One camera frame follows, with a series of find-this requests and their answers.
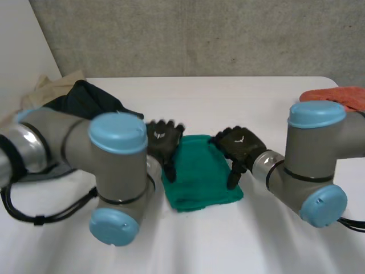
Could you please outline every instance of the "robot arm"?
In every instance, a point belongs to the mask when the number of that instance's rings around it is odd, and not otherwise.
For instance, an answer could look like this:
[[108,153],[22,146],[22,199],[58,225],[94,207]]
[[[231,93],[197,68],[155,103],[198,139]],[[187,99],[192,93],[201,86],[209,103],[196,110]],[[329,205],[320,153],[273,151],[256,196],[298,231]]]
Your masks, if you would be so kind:
[[[346,113],[334,102],[304,102],[291,107],[288,124],[285,157],[267,150],[257,137],[246,138],[253,134],[246,128],[227,131],[216,143],[301,219],[328,226],[347,206],[346,194],[333,184],[336,161],[364,156],[365,114]],[[235,133],[236,141],[230,140]]]
[[144,122],[130,114],[89,121],[41,108],[0,132],[0,187],[60,162],[92,173],[99,205],[90,231],[104,243],[126,245],[161,178],[160,164],[147,157],[147,139]]

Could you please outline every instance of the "green towel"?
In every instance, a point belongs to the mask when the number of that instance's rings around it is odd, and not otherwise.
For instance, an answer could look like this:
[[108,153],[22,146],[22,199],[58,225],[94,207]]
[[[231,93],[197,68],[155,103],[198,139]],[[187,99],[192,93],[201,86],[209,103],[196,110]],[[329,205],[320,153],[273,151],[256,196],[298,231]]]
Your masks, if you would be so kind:
[[230,168],[209,135],[182,137],[175,153],[176,181],[163,174],[166,197],[178,212],[195,211],[212,204],[228,204],[244,196],[240,187],[227,190]]

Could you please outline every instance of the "black cable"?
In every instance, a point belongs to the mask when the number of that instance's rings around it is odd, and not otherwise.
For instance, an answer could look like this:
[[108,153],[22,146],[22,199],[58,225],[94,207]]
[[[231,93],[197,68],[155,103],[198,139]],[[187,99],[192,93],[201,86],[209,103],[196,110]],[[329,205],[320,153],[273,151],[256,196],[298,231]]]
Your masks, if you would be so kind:
[[96,187],[94,187],[89,191],[88,194],[84,195],[79,200],[77,200],[76,202],[74,202],[72,205],[70,205],[69,207],[67,207],[66,209],[64,209],[61,212],[58,212],[58,213],[50,215],[50,216],[40,215],[40,216],[36,216],[36,217],[31,217],[31,216],[25,215],[24,213],[17,210],[13,206],[13,204],[11,202],[11,185],[12,184],[9,184],[7,187],[2,188],[0,190],[1,199],[2,199],[2,203],[5,207],[5,210],[11,217],[13,217],[19,221],[33,223],[34,225],[44,225],[46,223],[56,223],[58,221],[62,221],[64,219],[72,216],[76,211],[78,211],[82,207],[84,207],[92,198],[95,198],[98,195]]
[[365,221],[355,221],[341,217],[338,222],[356,232],[365,233]]

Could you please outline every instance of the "red towel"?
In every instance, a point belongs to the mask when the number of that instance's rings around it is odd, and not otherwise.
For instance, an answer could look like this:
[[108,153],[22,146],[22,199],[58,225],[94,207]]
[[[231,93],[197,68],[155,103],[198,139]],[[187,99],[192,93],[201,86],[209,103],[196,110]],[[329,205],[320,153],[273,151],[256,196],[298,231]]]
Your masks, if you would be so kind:
[[324,90],[310,90],[299,98],[301,102],[326,100],[340,103],[346,111],[365,110],[365,88],[334,87]]

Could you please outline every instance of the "table surface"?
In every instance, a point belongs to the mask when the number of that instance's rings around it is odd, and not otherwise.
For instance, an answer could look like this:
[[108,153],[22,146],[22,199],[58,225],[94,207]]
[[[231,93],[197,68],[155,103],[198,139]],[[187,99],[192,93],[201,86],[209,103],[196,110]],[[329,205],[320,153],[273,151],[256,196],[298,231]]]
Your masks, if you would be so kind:
[[[174,119],[186,135],[246,126],[266,145],[285,151],[290,106],[307,90],[335,87],[322,77],[93,78],[145,120]],[[335,183],[347,193],[346,216],[365,220],[363,159],[341,160]],[[78,171],[59,180],[14,186],[16,207],[32,215],[54,213],[95,184]],[[365,235],[340,224],[317,229],[302,221],[251,174],[240,182],[244,198],[191,213],[175,213],[160,186],[135,241],[126,247],[98,242],[88,230],[97,201],[70,219],[33,227],[0,208],[2,273],[270,273],[359,274]]]

